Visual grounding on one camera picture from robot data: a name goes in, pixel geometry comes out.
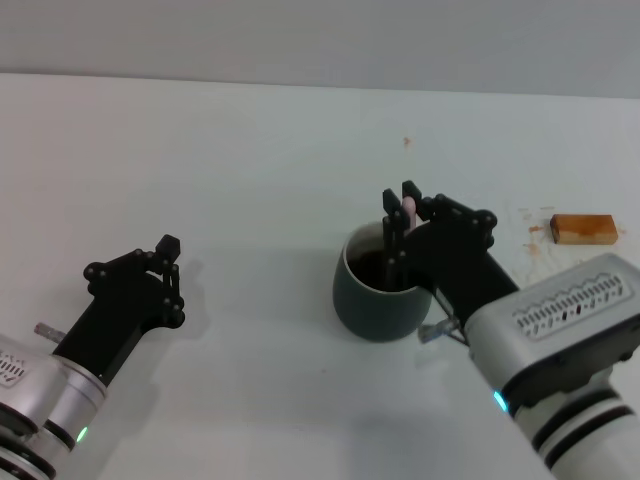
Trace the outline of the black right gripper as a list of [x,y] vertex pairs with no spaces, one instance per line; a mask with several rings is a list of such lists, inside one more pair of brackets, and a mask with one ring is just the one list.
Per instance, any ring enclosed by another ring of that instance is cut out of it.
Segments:
[[447,336],[466,345],[465,326],[480,308],[518,291],[515,281],[491,256],[497,217],[474,210],[444,194],[423,197],[413,181],[401,185],[402,198],[411,198],[414,218],[424,224],[403,239],[406,212],[391,189],[382,193],[384,285],[397,291],[401,240],[408,280],[429,291],[446,313],[434,325],[418,328],[423,344]]

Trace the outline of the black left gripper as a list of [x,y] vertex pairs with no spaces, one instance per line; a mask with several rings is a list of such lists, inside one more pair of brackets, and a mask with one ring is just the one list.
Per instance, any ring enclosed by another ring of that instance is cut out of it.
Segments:
[[83,275],[93,300],[53,354],[110,385],[146,333],[183,325],[180,253],[180,240],[165,234],[154,251],[90,263]]

